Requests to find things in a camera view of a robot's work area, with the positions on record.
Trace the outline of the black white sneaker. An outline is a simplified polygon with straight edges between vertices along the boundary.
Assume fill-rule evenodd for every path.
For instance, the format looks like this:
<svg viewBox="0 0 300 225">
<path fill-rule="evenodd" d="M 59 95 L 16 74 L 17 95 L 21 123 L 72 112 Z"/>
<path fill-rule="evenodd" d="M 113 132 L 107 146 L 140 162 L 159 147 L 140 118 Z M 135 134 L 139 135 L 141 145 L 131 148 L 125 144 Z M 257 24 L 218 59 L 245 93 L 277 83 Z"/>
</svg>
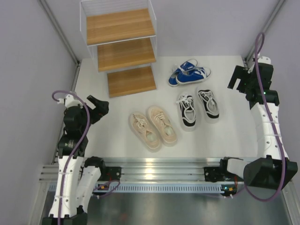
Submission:
<svg viewBox="0 0 300 225">
<path fill-rule="evenodd" d="M 179 94 L 176 100 L 176 106 L 179 112 L 179 121 L 185 131 L 193 131 L 196 127 L 196 110 L 194 99 L 188 92 Z"/>
<path fill-rule="evenodd" d="M 216 123 L 219 120 L 220 112 L 218 102 L 212 90 L 205 90 L 198 87 L 196 95 L 202 104 L 204 116 L 207 122 Z"/>
</svg>

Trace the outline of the beige lace sneaker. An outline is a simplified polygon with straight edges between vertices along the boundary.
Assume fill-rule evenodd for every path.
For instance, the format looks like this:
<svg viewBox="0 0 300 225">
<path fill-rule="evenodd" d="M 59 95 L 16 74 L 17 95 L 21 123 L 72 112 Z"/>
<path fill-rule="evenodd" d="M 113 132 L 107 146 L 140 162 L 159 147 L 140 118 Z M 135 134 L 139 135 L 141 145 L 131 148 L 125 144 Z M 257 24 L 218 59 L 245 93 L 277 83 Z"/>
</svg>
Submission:
<svg viewBox="0 0 300 225">
<path fill-rule="evenodd" d="M 177 142 L 177 134 L 167 113 L 157 105 L 150 106 L 147 113 L 151 123 L 158 130 L 163 143 L 166 146 L 174 146 Z"/>
<path fill-rule="evenodd" d="M 146 115 L 139 111 L 133 112 L 130 114 L 128 122 L 132 132 L 146 146 L 148 151 L 158 152 L 160 150 L 161 140 Z"/>
</svg>

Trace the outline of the blue canvas sneaker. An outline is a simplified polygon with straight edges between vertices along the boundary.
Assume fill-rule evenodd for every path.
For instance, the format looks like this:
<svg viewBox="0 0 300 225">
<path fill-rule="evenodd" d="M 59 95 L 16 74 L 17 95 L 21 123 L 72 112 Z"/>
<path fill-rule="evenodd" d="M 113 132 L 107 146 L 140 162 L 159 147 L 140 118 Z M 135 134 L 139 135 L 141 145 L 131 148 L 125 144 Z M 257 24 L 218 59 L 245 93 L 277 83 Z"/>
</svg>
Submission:
<svg viewBox="0 0 300 225">
<path fill-rule="evenodd" d="M 198 65 L 196 59 L 189 59 L 183 62 L 180 66 L 174 65 L 172 68 L 172 73 L 168 79 L 168 84 L 171 87 L 176 87 L 179 84 L 176 81 L 176 77 L 179 73 L 187 74 L 190 70 L 193 70 Z"/>
<path fill-rule="evenodd" d="M 206 81 L 211 75 L 208 67 L 196 67 L 192 70 L 180 72 L 176 77 L 176 82 L 180 85 L 201 83 Z"/>
</svg>

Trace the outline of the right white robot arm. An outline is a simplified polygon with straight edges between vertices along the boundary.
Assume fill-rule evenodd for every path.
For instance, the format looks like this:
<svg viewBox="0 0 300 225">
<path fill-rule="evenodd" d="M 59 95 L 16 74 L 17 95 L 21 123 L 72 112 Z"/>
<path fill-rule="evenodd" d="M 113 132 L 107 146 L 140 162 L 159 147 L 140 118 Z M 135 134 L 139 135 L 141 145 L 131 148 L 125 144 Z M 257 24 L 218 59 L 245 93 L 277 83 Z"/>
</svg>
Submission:
<svg viewBox="0 0 300 225">
<path fill-rule="evenodd" d="M 240 158 L 220 160 L 219 175 L 226 181 L 240 177 L 249 187 L 282 189 L 298 171 L 282 144 L 278 121 L 279 96 L 270 89 L 274 67 L 268 57 L 260 56 L 251 68 L 236 66 L 228 88 L 246 95 L 255 122 L 258 158 L 247 162 Z"/>
</svg>

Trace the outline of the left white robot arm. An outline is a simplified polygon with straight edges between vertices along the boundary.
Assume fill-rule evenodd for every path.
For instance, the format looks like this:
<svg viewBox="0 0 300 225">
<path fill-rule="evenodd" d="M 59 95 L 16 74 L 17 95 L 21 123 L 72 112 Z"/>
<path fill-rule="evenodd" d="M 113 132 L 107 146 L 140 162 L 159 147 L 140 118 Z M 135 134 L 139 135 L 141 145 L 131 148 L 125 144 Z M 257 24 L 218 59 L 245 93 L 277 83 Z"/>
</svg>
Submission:
<svg viewBox="0 0 300 225">
<path fill-rule="evenodd" d="M 55 196 L 44 225 L 85 225 L 88 221 L 88 204 L 96 182 L 107 175 L 104 160 L 100 157 L 85 159 L 87 133 L 91 125 L 108 114 L 109 103 L 89 95 L 94 105 L 90 108 L 76 93 L 64 91 L 63 98 L 54 98 L 65 106 L 64 128 L 58 148 L 58 177 Z"/>
</svg>

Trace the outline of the wooden three-tier shoe shelf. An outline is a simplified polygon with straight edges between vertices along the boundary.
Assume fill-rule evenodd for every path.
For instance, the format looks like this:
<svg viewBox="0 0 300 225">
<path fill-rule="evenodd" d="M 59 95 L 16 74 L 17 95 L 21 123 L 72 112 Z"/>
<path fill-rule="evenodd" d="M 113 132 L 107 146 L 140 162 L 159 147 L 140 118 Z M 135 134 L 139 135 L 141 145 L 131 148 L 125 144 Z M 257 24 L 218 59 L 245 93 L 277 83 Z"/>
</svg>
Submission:
<svg viewBox="0 0 300 225">
<path fill-rule="evenodd" d="M 157 18 L 150 0 L 82 0 L 80 32 L 110 98 L 156 89 Z"/>
</svg>

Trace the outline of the right aluminium frame post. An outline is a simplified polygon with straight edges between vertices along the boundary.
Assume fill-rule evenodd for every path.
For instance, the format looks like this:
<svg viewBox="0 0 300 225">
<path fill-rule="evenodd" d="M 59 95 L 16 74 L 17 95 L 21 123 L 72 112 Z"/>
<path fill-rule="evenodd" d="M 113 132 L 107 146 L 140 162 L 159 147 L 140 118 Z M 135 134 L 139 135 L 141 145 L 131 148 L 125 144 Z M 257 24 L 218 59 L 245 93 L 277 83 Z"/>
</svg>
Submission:
<svg viewBox="0 0 300 225">
<path fill-rule="evenodd" d="M 264 22 L 260 32 L 263 32 L 265 35 L 268 33 L 270 27 L 272 26 L 273 22 L 279 15 L 280 11 L 284 7 L 286 0 L 277 0 L 275 6 L 271 10 L 270 14 L 268 15 L 266 21 Z M 252 60 L 255 51 L 255 42 L 251 45 L 249 51 L 247 52 L 246 56 L 242 57 L 244 66 L 248 66 L 248 63 Z"/>
</svg>

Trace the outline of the aluminium frame post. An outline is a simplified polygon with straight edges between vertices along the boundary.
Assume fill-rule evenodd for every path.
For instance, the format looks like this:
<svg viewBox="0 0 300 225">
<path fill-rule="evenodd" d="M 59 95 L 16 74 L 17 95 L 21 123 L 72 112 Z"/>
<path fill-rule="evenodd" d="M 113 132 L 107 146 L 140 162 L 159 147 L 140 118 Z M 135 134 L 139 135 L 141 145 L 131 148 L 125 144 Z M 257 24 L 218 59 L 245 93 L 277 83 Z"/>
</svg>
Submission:
<svg viewBox="0 0 300 225">
<path fill-rule="evenodd" d="M 260 32 L 263 32 L 265 35 L 268 33 L 270 27 L 272 26 L 273 22 L 279 15 L 280 11 L 284 7 L 286 0 L 277 0 L 275 6 L 271 10 L 270 14 L 268 15 L 266 21 L 264 22 Z M 244 66 L 248 66 L 248 63 L 252 60 L 255 51 L 255 42 L 251 45 L 249 51 L 247 52 L 246 56 L 242 57 Z"/>
<path fill-rule="evenodd" d="M 52 12 L 51 8 L 49 7 L 49 4 L 46 0 L 37 0 L 43 11 L 45 12 L 47 18 L 49 19 L 50 23 L 52 24 L 54 30 L 58 34 L 61 42 L 63 43 L 66 51 L 68 52 L 69 56 L 73 60 L 73 62 L 76 64 L 76 66 L 79 66 L 80 62 L 78 58 L 76 57 L 67 37 L 65 36 L 61 26 L 59 25 L 54 13 Z"/>
</svg>

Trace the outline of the aluminium mounting rail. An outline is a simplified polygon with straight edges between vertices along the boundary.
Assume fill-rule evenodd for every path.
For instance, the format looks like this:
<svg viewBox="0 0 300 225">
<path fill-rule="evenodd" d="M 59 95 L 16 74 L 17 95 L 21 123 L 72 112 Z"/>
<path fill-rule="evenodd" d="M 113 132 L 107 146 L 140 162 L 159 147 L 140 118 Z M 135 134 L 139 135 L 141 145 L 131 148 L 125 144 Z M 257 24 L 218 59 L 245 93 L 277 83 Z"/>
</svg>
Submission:
<svg viewBox="0 0 300 225">
<path fill-rule="evenodd" d="M 105 158 L 106 167 L 98 183 L 119 180 L 122 184 L 204 184 L 205 167 L 219 166 L 221 158 Z"/>
</svg>

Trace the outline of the left aluminium frame post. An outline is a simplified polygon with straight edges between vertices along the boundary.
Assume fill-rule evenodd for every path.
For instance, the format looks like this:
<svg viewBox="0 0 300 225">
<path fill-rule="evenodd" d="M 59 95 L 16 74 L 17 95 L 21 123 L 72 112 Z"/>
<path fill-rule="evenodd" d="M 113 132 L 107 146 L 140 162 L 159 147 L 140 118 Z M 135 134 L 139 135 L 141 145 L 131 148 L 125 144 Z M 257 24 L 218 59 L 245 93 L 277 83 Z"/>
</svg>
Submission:
<svg viewBox="0 0 300 225">
<path fill-rule="evenodd" d="M 54 13 L 52 12 L 51 8 L 49 7 L 49 4 L 46 0 L 37 0 L 43 11 L 45 12 L 47 18 L 49 19 L 50 23 L 52 24 L 54 30 L 58 34 L 61 42 L 63 43 L 66 51 L 68 52 L 69 56 L 73 60 L 73 62 L 76 64 L 76 66 L 79 66 L 80 62 L 78 58 L 76 57 L 67 37 L 65 36 L 61 26 L 59 25 Z"/>
</svg>

